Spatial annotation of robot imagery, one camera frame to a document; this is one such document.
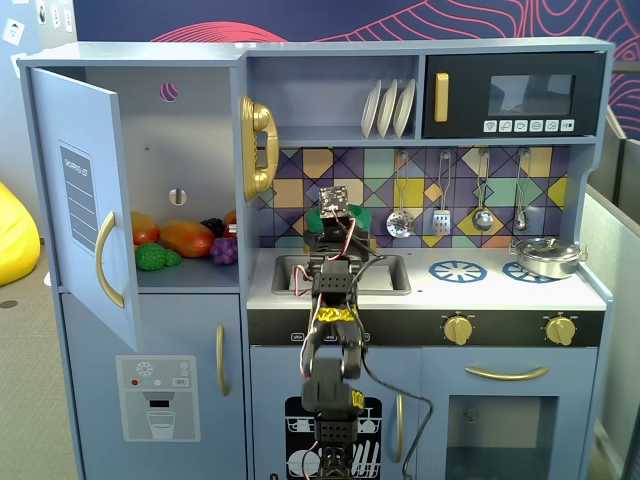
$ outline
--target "countertop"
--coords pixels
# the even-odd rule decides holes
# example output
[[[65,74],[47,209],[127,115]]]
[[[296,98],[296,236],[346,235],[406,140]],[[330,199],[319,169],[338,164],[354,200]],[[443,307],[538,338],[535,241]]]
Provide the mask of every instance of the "countertop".
[[[517,264],[503,272],[506,264],[516,261],[507,249],[466,248],[384,248],[378,253],[404,258],[411,283],[411,293],[404,296],[358,296],[361,310],[595,310],[604,311],[605,302],[579,274],[557,281],[539,283],[523,272]],[[302,249],[267,248],[258,255],[256,272],[251,282],[248,308],[309,309],[309,296],[297,298],[291,294],[271,292],[276,258],[281,255],[304,255]],[[429,269],[434,264],[435,275]],[[524,277],[522,281],[513,277]]]

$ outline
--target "green toy grapes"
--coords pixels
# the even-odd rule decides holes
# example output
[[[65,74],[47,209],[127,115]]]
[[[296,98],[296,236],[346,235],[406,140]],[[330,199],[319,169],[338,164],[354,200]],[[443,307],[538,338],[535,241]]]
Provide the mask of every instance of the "green toy grapes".
[[[136,267],[147,272],[161,270],[165,266],[173,267],[181,261],[180,255],[157,243],[144,243],[136,249]]]

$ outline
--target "microwave handle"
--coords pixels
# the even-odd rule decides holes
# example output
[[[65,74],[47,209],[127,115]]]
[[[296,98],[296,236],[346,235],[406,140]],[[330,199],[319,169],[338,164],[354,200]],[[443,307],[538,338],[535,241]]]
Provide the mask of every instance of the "microwave handle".
[[[436,73],[434,120],[437,123],[447,121],[449,116],[449,74]]]

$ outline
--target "oven handle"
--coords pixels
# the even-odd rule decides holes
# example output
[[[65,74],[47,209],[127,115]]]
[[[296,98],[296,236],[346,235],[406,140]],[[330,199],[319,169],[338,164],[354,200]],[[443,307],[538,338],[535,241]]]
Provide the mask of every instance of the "oven handle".
[[[534,378],[540,378],[549,373],[549,369],[545,367],[536,368],[535,370],[531,370],[530,372],[526,373],[516,374],[495,373],[477,367],[466,367],[465,371],[470,373],[471,375],[488,378],[489,380],[500,380],[502,382],[521,382],[523,380],[533,380]]]

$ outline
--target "silver pot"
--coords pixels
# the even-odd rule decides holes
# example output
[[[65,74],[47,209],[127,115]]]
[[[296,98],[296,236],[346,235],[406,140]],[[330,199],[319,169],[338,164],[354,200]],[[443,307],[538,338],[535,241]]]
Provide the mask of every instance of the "silver pot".
[[[522,268],[549,278],[567,278],[587,259],[587,250],[552,237],[521,240],[509,245],[509,253],[518,256]]]

